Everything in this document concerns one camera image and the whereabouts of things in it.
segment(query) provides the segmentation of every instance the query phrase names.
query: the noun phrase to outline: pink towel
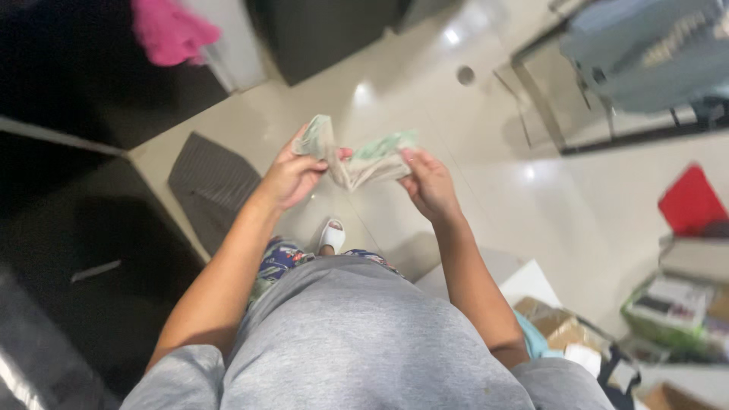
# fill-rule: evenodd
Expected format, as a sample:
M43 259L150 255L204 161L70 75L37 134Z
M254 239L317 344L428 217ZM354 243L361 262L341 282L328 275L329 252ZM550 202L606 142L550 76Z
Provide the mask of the pink towel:
M220 29L173 0L132 0L133 30L147 58L156 66L183 61L202 64L200 47L220 38Z

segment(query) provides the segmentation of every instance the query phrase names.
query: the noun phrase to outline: metal frame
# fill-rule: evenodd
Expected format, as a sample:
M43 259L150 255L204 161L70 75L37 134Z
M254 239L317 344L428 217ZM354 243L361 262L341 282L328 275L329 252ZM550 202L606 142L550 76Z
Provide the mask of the metal frame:
M585 7L587 7L590 3L594 1L599 0L588 0L581 6L576 7L571 12L562 14L562 18L559 23L537 34L534 39L532 39L526 45L515 51L510 59L510 65L512 70L514 71L516 77L519 79L526 92L529 94L532 102L534 102L534 107L537 109L539 116L542 118L542 121L544 121L547 132L550 134L550 138L557 146L560 155L577 155L587 152L609 150L612 148L628 147L634 144L645 144L648 142L657 142L668 139L703 136L708 132L729 128L729 113L725 113L725 116L723 118L717 120L716 123L711 125L700 123L698 121L693 123L681 124L676 118L675 111L672 110L671 114L673 115L675 122L674 127L654 128L645 131L637 131L616 136L612 127L612 108L609 106L608 101L605 101L601 98L601 102L605 107L607 114L610 135L604 141L600 142L582 145L568 145L559 127L559 123L556 120L556 116L554 115L554 112L549 105L549 102L542 95L531 74L529 74L529 71L524 66L524 61L530 55L538 51L543 45L547 44L550 41L553 41L557 36L564 34L567 31L570 20L572 20L575 15L577 15L580 11L582 11Z

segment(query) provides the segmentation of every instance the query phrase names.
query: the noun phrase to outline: black cabinet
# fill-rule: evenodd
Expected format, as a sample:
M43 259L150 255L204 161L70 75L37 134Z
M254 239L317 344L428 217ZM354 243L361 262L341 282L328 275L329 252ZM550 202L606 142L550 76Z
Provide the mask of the black cabinet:
M153 66L130 0L0 7L0 115L130 149L227 98L207 66Z
M125 159L0 134L0 167L0 262L123 397L202 260Z

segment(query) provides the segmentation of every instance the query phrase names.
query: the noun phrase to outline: white tile floor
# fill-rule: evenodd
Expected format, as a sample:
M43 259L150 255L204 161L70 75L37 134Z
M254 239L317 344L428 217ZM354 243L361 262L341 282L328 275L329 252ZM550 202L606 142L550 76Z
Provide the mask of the white tile floor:
M668 233L656 202L692 160L729 198L729 139L704 137L563 159L542 135L527 146L513 97L491 71L546 19L546 1L470 0L381 41L293 87L279 77L231 96L132 153L173 218L205 255L167 186L191 131L240 153L264 174L279 147L315 114L331 115L343 145L358 147L414 128L451 169L481 247L536 258L565 306L614 333L618 308L656 265ZM471 66L474 84L456 81ZM381 252L417 277L439 262L432 228L394 182L352 195L327 178L289 211L278 233L311 245L329 215L344 222L346 248Z

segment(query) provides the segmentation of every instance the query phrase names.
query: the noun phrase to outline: floor drain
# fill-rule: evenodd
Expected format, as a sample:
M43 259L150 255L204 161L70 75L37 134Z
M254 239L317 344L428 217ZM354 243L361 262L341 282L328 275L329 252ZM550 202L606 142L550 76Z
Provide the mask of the floor drain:
M473 72L471 67L460 66L458 69L458 74L456 74L456 78L458 78L458 82L460 82L462 85L471 85L471 83L473 83L473 80L476 80L476 74Z

